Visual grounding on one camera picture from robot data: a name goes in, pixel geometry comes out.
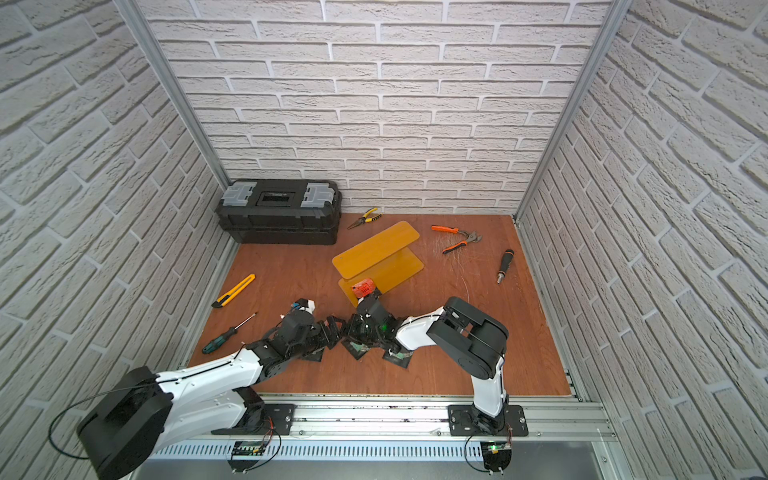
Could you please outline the red tea bag large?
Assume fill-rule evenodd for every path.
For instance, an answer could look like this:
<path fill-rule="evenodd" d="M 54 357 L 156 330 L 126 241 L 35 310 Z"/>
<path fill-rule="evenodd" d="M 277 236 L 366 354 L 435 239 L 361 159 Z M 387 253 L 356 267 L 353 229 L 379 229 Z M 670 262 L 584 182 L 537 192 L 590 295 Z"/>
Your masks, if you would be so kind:
<path fill-rule="evenodd" d="M 376 285 L 371 278 L 366 278 L 355 283 L 351 289 L 357 299 L 363 299 L 375 292 Z"/>

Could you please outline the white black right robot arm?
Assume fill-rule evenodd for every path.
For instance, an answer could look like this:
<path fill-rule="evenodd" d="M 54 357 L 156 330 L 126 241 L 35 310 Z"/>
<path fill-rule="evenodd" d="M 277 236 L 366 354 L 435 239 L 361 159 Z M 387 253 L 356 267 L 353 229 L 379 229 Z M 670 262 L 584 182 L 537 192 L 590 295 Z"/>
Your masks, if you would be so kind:
<path fill-rule="evenodd" d="M 508 399 L 503 386 L 507 328 L 456 296 L 430 313 L 405 319 L 388 312 L 380 296 L 374 291 L 358 301 L 344 330 L 348 352 L 360 359 L 378 348 L 384 360 L 406 369 L 416 350 L 439 347 L 471 376 L 475 418 L 497 420 Z"/>

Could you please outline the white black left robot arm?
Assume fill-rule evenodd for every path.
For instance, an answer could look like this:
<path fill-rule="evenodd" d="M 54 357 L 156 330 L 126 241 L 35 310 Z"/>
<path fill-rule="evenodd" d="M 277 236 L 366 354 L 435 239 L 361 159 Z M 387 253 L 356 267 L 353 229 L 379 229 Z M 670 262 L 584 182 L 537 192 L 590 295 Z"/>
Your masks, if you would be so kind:
<path fill-rule="evenodd" d="M 316 320 L 296 307 L 231 355 L 177 371 L 130 371 L 76 429 L 97 477 L 121 479 L 153 453 L 199 435 L 288 434 L 294 405 L 268 405 L 254 385 L 296 359 L 320 361 L 345 331 L 342 319 Z"/>

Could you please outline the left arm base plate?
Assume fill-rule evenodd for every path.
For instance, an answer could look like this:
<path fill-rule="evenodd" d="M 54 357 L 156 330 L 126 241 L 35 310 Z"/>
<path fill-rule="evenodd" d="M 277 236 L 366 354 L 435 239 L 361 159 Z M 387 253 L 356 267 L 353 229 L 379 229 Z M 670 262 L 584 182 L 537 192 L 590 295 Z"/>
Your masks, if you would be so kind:
<path fill-rule="evenodd" d="M 293 423 L 295 404 L 265 404 L 248 407 L 243 417 L 230 428 L 211 431 L 212 435 L 263 435 L 270 430 L 288 435 Z"/>

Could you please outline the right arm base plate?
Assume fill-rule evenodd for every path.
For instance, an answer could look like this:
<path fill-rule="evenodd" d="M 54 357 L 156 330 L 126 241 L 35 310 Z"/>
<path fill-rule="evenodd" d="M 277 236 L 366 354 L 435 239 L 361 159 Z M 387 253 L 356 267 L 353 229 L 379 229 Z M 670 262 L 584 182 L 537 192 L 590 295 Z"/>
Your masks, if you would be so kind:
<path fill-rule="evenodd" d="M 529 435 L 524 410 L 519 405 L 503 406 L 496 416 L 482 413 L 473 405 L 449 405 L 450 435 L 469 437 L 477 435 L 527 437 Z"/>

